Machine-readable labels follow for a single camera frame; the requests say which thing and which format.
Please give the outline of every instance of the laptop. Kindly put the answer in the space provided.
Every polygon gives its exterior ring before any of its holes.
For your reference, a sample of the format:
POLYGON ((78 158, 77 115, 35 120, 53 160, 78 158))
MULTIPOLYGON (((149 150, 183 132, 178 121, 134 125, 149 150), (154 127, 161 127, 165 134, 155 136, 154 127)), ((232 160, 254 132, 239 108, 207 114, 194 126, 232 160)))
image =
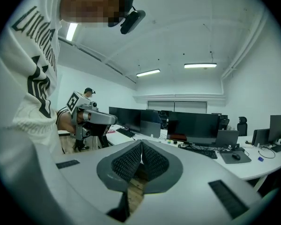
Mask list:
POLYGON ((235 148, 238 140, 239 131, 219 130, 217 133, 215 146, 218 148, 235 148))

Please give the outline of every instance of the mouse pad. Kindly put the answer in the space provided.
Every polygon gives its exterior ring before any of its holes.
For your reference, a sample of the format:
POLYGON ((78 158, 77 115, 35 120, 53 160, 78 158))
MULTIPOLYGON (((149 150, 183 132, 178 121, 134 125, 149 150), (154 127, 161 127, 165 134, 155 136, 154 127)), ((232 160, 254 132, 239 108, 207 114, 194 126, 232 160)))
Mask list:
POLYGON ((227 164, 232 164, 232 163, 249 163, 252 160, 245 155, 243 151, 220 151, 220 154, 222 158, 224 159, 224 162, 227 164), (236 153, 240 156, 240 160, 236 160, 235 158, 232 157, 232 153, 236 153))

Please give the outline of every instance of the wooden floor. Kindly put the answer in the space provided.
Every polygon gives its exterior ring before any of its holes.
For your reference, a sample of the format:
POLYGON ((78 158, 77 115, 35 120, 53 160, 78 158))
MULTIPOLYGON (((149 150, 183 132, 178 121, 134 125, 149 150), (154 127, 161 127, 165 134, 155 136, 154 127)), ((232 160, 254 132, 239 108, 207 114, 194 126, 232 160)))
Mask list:
MULTIPOLYGON (((60 143, 62 146, 62 149, 64 150, 65 154, 71 154, 79 152, 77 149, 74 150, 73 146, 75 144, 75 139, 71 138, 70 136, 60 136, 60 143)), ((101 147, 100 141, 98 137, 88 137, 84 139, 84 144, 89 147, 87 150, 82 151, 90 151, 90 150, 97 150, 98 147, 101 147)))
POLYGON ((144 187, 146 183, 147 181, 144 179, 131 179, 128 187, 128 204, 130 213, 133 213, 143 200, 144 187))

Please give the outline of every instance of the black mesh panel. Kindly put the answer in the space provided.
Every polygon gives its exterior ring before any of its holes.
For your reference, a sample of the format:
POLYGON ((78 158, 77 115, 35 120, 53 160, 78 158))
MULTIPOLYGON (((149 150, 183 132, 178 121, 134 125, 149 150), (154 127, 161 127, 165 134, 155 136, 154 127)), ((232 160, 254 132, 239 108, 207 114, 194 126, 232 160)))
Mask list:
POLYGON ((111 163, 111 169, 126 182, 129 182, 134 176, 141 157, 141 145, 124 153, 114 159, 111 163))
POLYGON ((159 177, 168 170, 169 161, 166 157, 145 144, 142 145, 142 149, 142 161, 145 165, 149 181, 159 177))

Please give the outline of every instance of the ceiling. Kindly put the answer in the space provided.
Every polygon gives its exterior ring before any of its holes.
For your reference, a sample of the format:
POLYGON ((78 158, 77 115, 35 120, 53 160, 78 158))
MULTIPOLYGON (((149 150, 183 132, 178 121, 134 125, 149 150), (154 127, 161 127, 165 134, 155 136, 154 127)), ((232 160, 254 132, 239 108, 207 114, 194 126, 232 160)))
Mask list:
MULTIPOLYGON (((137 81, 136 74, 159 68, 165 76, 220 77, 250 35, 258 0, 134 0, 146 17, 134 31, 120 26, 78 25, 72 43, 137 81), (216 68, 194 71, 185 63, 216 62, 216 68)), ((65 39, 69 24, 62 22, 65 39)))

